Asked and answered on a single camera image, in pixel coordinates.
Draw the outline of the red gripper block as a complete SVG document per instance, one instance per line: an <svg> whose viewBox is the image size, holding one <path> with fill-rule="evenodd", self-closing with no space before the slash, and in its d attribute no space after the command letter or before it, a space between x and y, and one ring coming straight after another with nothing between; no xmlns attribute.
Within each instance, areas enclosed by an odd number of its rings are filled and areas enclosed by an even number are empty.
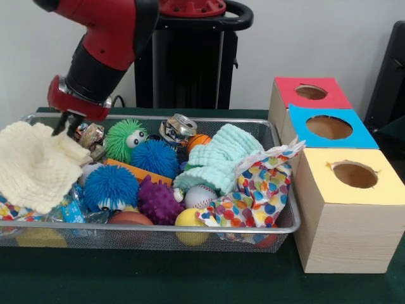
<svg viewBox="0 0 405 304"><path fill-rule="evenodd" d="M81 126L84 118L93 121L104 120L111 109L112 97L102 103L86 100L74 93L66 84L65 78L56 75L48 89L47 101L50 108L62 112L58 124L55 126L52 136L57 136L65 130L69 113L77 114L68 127L67 136L75 137L77 128Z"/></svg>

